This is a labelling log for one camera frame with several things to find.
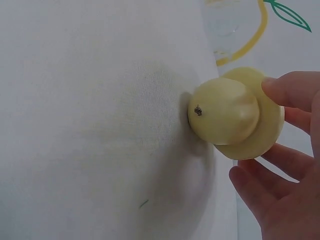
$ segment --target dark mark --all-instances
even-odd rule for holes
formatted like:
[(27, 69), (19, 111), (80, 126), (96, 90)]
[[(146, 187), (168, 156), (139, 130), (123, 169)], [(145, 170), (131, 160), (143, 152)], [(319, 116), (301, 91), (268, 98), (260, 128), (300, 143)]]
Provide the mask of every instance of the dark mark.
[(147, 202), (149, 202), (149, 199), (147, 199), (146, 201), (144, 201), (144, 202), (139, 206), (139, 209), (142, 208)]
[(194, 109), (194, 112), (195, 112), (198, 116), (201, 116), (201, 115), (202, 115), (202, 109), (199, 107), (199, 105), (196, 106), (196, 108)]

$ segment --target peeled pear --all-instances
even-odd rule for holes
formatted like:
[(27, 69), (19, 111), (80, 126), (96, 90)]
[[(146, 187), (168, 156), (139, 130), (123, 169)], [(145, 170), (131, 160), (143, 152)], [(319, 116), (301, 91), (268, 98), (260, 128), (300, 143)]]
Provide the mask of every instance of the peeled pear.
[(193, 131), (233, 160), (268, 151), (283, 128), (285, 111), (263, 92), (264, 77), (256, 69), (239, 67), (200, 85), (188, 105)]

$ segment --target white fabric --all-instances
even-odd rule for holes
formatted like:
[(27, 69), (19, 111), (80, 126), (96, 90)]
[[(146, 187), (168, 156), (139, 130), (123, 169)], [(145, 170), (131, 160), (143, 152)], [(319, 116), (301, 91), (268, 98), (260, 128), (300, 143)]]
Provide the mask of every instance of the white fabric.
[(1, 1), (0, 30), (0, 239), (237, 239), (187, 119), (218, 75), (200, 2)]

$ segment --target yellow printed outline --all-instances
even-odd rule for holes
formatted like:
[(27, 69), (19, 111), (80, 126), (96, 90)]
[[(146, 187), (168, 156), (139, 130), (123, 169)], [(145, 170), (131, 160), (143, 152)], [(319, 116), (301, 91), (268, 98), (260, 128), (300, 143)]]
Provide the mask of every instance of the yellow printed outline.
[(238, 51), (232, 54), (231, 58), (224, 57), (224, 58), (218, 59), (216, 61), (216, 65), (218, 67), (243, 57), (247, 52), (249, 52), (256, 45), (256, 43), (259, 41), (261, 36), (264, 34), (268, 24), (268, 12), (267, 12), (267, 8), (265, 6), (264, 0), (257, 0), (257, 1), (258, 1), (260, 13), (261, 13), (261, 23), (258, 30), (242, 48), (240, 48)]

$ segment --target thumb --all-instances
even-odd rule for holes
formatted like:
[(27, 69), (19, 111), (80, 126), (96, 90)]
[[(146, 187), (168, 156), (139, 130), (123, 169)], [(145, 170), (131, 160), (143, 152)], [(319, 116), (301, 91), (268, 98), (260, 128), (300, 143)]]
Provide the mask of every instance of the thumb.
[(267, 77), (262, 90), (278, 105), (311, 112), (314, 97), (320, 92), (320, 72), (294, 71), (278, 79)]

